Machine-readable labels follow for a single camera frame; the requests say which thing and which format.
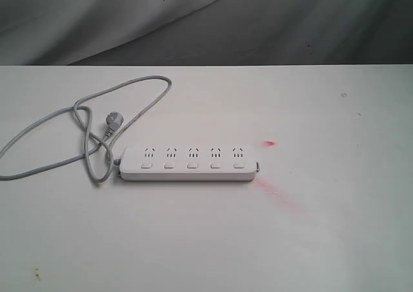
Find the white five-outlet power strip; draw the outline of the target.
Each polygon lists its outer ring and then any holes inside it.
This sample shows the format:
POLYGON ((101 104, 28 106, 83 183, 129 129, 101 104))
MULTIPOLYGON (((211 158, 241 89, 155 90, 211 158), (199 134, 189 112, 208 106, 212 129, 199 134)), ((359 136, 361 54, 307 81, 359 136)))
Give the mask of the white five-outlet power strip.
POLYGON ((242 144, 135 144, 125 148, 118 175, 127 181, 249 182, 256 152, 242 144))

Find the grey backdrop cloth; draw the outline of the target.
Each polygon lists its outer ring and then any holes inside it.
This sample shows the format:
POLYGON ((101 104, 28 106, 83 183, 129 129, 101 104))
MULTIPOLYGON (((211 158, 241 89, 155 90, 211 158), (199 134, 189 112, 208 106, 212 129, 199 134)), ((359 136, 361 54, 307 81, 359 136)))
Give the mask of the grey backdrop cloth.
POLYGON ((410 64, 412 0, 1 0, 1 64, 410 64))

